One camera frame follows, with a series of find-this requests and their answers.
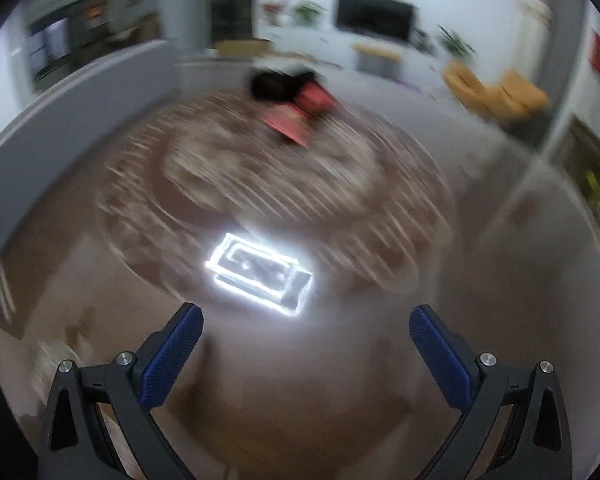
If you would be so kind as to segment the red packet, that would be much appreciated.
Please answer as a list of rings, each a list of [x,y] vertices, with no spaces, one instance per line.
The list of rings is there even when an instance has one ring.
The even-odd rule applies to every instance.
[[[307,148],[312,128],[323,116],[336,110],[338,101],[317,81],[302,84],[294,98],[276,104],[262,116],[262,122],[286,141]]]

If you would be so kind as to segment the black fabric item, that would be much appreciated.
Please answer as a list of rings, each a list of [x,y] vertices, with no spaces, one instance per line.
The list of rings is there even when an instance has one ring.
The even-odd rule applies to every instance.
[[[314,70],[255,70],[249,79],[250,96],[256,101],[294,102],[308,84],[318,84]]]

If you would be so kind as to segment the clear plastic card case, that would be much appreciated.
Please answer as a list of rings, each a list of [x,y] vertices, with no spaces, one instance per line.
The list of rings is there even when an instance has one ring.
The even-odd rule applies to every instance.
[[[287,318],[298,318],[313,288],[313,273],[298,259],[233,233],[204,266],[218,289]]]

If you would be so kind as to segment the large white cardboard box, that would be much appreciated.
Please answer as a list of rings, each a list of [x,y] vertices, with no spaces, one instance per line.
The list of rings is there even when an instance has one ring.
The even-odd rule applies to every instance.
[[[0,133],[0,253],[66,170],[177,88],[172,44],[152,40],[88,64],[25,108]]]

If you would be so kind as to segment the brown patterned round mat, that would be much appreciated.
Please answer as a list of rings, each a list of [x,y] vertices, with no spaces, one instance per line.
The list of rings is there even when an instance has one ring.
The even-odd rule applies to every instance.
[[[352,104],[308,123],[306,144],[271,105],[215,91],[157,110],[106,162],[102,227],[121,260],[184,296],[227,234],[291,256],[321,294],[409,292],[453,236],[437,164],[401,128]]]

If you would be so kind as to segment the small wooden side table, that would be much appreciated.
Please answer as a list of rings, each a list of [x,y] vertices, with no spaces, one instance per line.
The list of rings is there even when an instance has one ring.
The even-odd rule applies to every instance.
[[[356,70],[386,79],[396,79],[400,75],[402,56],[383,47],[370,44],[354,44]]]

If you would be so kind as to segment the brown cardboard box on floor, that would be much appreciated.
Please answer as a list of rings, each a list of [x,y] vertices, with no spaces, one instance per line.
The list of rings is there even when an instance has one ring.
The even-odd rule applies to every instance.
[[[214,45],[219,58],[262,58],[272,47],[271,40],[262,38],[221,40]]]

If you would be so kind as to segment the red flower vase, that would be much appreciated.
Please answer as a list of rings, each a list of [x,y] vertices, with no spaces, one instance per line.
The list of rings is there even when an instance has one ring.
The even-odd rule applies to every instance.
[[[263,0],[261,10],[265,21],[271,26],[283,24],[283,18],[287,10],[288,0]]]

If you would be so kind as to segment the green potted plant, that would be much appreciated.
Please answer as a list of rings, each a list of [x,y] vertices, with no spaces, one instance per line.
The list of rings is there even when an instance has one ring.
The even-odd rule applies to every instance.
[[[324,12],[322,6],[310,0],[301,0],[292,10],[296,24],[304,27],[316,27]]]

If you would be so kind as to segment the black wall television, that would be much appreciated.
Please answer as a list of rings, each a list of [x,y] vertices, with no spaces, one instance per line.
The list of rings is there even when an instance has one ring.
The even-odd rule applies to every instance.
[[[362,36],[410,41],[416,8],[399,0],[337,0],[335,27]]]

